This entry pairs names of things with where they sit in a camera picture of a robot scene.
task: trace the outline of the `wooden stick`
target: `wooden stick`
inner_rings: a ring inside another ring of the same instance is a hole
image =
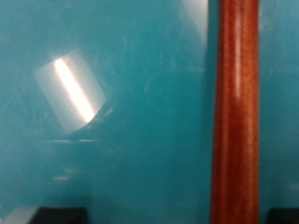
[[[259,223],[258,0],[220,0],[211,224]]]

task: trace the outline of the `teal background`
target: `teal background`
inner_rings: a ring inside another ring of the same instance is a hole
[[[261,1],[262,223],[299,205],[298,11]],[[205,44],[179,0],[0,1],[0,218],[48,205],[208,223],[217,15],[210,1]],[[34,72],[74,49],[113,113],[65,135]]]

